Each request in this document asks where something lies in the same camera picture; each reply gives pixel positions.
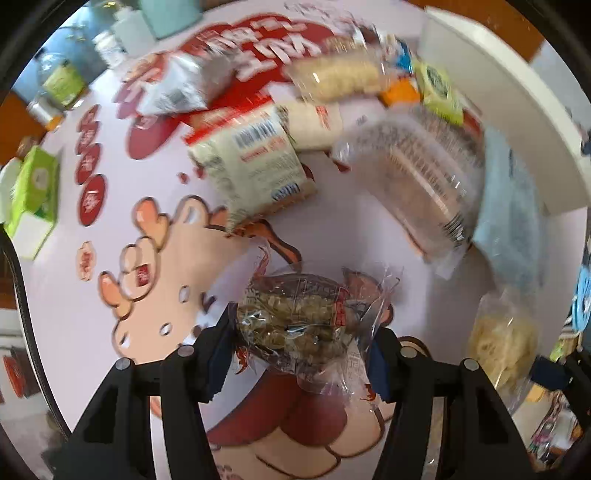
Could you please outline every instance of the green tissue box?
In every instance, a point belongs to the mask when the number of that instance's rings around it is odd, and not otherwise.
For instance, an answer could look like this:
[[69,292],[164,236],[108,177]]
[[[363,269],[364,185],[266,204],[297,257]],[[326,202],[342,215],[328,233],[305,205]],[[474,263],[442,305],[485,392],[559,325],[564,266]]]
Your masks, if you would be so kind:
[[4,226],[21,258],[35,258],[56,225],[58,171],[56,158],[40,147],[33,147],[22,164]]

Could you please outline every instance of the table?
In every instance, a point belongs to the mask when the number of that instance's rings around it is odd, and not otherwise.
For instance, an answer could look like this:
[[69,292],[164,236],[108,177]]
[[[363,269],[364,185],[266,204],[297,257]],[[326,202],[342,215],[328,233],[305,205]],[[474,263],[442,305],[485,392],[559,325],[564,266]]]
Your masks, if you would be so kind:
[[[287,37],[309,53],[330,34],[322,24],[336,30],[351,16],[402,37],[420,33],[421,11],[403,2],[313,7],[246,0],[207,12],[201,24],[158,49],[177,48],[200,33],[253,51],[252,40]],[[203,35],[207,25],[216,26]],[[251,81],[235,85],[231,95],[280,82],[280,58],[253,52],[250,69],[241,72]],[[61,162],[59,222],[37,259],[22,267],[42,365],[71,429],[119,356],[158,360],[191,341],[195,325],[212,325],[226,302],[239,297],[261,240],[273,248],[270,268],[319,258],[403,268],[392,328],[423,340],[436,359],[461,360],[478,301],[493,286],[476,249],[449,281],[438,278],[393,217],[323,154],[301,157],[319,188],[314,198],[257,225],[252,240],[227,239],[211,228],[222,201],[193,172],[181,138],[187,127],[178,119],[136,118],[138,93],[137,84],[122,89],[112,72],[104,73],[43,145]],[[539,305],[543,353],[570,304],[585,217],[579,210],[548,220],[548,280]],[[236,375],[238,369],[235,362],[222,392],[201,406],[216,462],[230,467],[222,468],[223,478],[372,475],[391,406],[373,410],[357,398],[345,406],[305,394],[291,377],[260,365]],[[158,477],[166,479],[161,422],[152,416],[151,424]]]

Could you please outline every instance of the red oval with text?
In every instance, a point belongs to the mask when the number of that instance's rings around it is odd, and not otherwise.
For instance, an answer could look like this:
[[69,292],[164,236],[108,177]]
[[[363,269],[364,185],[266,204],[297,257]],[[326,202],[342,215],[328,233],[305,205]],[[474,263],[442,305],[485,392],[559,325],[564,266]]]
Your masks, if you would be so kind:
[[100,159],[100,143],[94,143],[90,145],[80,162],[78,163],[78,168],[76,169],[76,183],[78,185],[82,185],[88,178],[92,175],[96,168],[96,164],[99,162]]
[[82,132],[91,122],[93,122],[96,118],[96,114],[99,113],[100,105],[96,104],[93,107],[90,107],[88,111],[82,116],[80,121],[78,122],[78,127],[76,128],[77,132]]
[[86,184],[80,202],[78,215],[84,226],[92,225],[99,216],[105,202],[106,180],[103,175],[94,175]]
[[95,141],[96,134],[99,132],[100,122],[91,122],[80,133],[80,138],[76,144],[76,155],[80,155],[88,146]]

